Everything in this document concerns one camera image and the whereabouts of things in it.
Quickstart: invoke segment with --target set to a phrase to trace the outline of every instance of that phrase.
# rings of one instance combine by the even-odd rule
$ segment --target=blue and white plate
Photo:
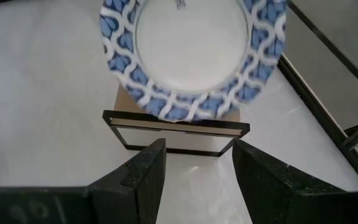
[[[104,53],[148,113],[219,119],[263,89],[283,51],[285,0],[105,0]]]

